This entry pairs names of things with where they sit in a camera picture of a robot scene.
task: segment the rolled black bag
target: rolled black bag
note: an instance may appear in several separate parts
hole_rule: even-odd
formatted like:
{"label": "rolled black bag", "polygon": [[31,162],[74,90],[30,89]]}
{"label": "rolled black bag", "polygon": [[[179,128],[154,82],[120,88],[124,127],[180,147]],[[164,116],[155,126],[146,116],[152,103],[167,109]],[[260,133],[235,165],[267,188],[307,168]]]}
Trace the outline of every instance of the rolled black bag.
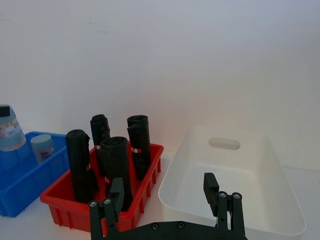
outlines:
{"label": "rolled black bag", "polygon": [[131,193],[128,140],[123,136],[114,136],[101,142],[102,170],[105,177],[105,196],[108,197],[112,182],[115,178],[122,178],[124,186],[124,200],[122,211],[128,211],[133,196]]}
{"label": "rolled black bag", "polygon": [[108,119],[103,114],[95,115],[92,117],[90,125],[97,164],[99,168],[99,174],[100,176],[104,176],[104,173],[102,171],[103,166],[101,163],[101,142],[105,139],[110,138],[110,128]]}
{"label": "rolled black bag", "polygon": [[135,176],[142,181],[151,164],[148,117],[131,116],[127,119],[127,123]]}
{"label": "rolled black bag", "polygon": [[65,136],[75,200],[89,203],[99,190],[94,171],[90,166],[89,136],[83,130],[72,130]]}

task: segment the red plastic crate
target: red plastic crate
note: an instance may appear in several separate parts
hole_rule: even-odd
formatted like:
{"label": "red plastic crate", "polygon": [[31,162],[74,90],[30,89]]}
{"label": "red plastic crate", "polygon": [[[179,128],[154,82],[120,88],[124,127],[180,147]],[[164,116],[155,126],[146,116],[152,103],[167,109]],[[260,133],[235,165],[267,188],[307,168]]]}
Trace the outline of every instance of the red plastic crate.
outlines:
{"label": "red plastic crate", "polygon": [[[132,161],[131,146],[129,150],[129,171],[133,201],[127,212],[121,212],[117,228],[119,231],[127,231],[136,227],[141,214],[144,213],[145,204],[151,196],[151,189],[156,184],[158,173],[161,171],[161,154],[164,147],[151,144],[151,166],[143,181],[136,179],[135,168]],[[105,178],[99,176],[95,149],[90,151],[91,167],[98,179],[99,193],[95,200],[102,202],[105,197]],[[75,201],[70,170],[62,175],[56,182],[47,188],[40,196],[40,200],[49,205],[55,224],[66,226],[70,229],[78,229],[90,232],[89,207],[85,203]],[[102,224],[103,234],[107,235],[106,222]]]}

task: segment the white plastic bin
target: white plastic bin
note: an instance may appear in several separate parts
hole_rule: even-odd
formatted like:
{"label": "white plastic bin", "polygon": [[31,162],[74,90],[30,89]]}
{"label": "white plastic bin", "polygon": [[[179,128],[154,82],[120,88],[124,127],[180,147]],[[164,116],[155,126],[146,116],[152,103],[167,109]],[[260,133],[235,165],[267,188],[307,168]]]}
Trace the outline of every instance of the white plastic bin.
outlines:
{"label": "white plastic bin", "polygon": [[253,131],[189,128],[158,192],[164,219],[216,224],[203,191],[208,172],[221,191],[242,194],[248,240],[301,239],[306,221],[297,198],[271,143]]}

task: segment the bin handle hole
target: bin handle hole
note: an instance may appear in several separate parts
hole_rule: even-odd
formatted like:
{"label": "bin handle hole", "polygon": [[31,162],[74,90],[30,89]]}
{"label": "bin handle hole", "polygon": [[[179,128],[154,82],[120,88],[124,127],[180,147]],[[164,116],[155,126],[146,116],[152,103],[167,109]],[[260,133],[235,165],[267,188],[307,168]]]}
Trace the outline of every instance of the bin handle hole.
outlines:
{"label": "bin handle hole", "polygon": [[240,142],[228,138],[212,137],[209,139],[209,145],[212,148],[238,150],[240,148]]}

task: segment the blue plastic crate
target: blue plastic crate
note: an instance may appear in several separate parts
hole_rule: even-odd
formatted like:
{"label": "blue plastic crate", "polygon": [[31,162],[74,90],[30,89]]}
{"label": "blue plastic crate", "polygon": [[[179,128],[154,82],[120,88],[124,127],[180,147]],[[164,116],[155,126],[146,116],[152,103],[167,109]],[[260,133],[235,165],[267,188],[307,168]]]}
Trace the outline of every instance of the blue plastic crate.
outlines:
{"label": "blue plastic crate", "polygon": [[[52,137],[54,153],[38,164],[30,140],[41,134]],[[0,215],[16,217],[69,169],[65,135],[32,131],[14,151],[0,151]]]}

